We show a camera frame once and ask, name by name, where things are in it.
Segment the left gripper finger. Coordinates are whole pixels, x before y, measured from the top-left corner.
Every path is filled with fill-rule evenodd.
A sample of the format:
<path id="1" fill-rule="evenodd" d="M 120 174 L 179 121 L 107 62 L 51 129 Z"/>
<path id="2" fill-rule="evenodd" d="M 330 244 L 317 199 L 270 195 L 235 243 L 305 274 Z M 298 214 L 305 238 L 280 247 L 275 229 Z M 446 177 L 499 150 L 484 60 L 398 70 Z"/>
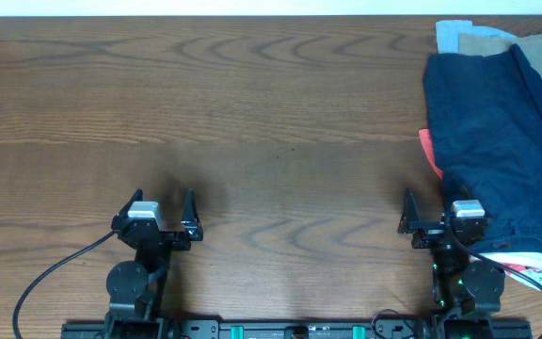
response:
<path id="1" fill-rule="evenodd" d="M 135 202 L 142 202 L 143 201 L 143 191 L 141 188 L 138 188 L 133 196 L 130 198 L 130 200 L 120 209 L 118 212 L 118 216 L 121 218 L 128 218 L 129 217 L 129 210 L 133 206 Z"/>
<path id="2" fill-rule="evenodd" d="M 189 189 L 186 195 L 181 224 L 191 241 L 203 240 L 203 228 L 197 211 L 195 193 Z"/>

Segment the navy blue denim shorts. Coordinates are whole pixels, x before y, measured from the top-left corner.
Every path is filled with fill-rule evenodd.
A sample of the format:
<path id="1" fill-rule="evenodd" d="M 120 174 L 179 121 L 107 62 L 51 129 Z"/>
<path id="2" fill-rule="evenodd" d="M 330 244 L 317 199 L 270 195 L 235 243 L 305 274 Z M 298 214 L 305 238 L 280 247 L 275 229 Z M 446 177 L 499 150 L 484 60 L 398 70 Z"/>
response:
<path id="1" fill-rule="evenodd" d="M 423 79 L 447 205 L 490 215 L 480 253 L 542 253 L 542 79 L 517 45 L 494 56 L 436 54 Z"/>

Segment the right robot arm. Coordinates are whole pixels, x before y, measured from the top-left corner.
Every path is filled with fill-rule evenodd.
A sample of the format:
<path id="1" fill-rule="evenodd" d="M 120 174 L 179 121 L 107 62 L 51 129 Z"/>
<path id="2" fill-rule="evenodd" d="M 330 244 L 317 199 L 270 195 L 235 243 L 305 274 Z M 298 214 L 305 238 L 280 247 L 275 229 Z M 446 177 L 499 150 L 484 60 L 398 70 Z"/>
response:
<path id="1" fill-rule="evenodd" d="M 501 309 L 504 272 L 488 261 L 473 261 L 470 246 L 487 227 L 477 200 L 455 201 L 438 221 L 423 221 L 411 190 L 397 232 L 410 234 L 411 247 L 430 250 L 433 300 L 440 307 L 409 325 L 414 338 L 493 338 L 491 315 Z"/>

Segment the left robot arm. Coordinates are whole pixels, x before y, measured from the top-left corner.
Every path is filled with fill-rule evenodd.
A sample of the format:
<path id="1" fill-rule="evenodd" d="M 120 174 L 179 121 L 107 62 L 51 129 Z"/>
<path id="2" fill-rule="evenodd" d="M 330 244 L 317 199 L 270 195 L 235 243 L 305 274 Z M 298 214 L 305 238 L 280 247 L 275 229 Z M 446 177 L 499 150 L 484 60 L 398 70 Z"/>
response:
<path id="1" fill-rule="evenodd" d="M 187 191 L 181 225 L 181 231 L 166 231 L 159 203 L 144 201 L 140 189 L 112 218 L 112 232 L 135 250 L 135 259 L 115 265 L 106 278 L 106 338 L 182 336 L 179 322 L 162 316 L 161 306 L 171 254 L 188 251 L 203 239 L 193 190 Z"/>

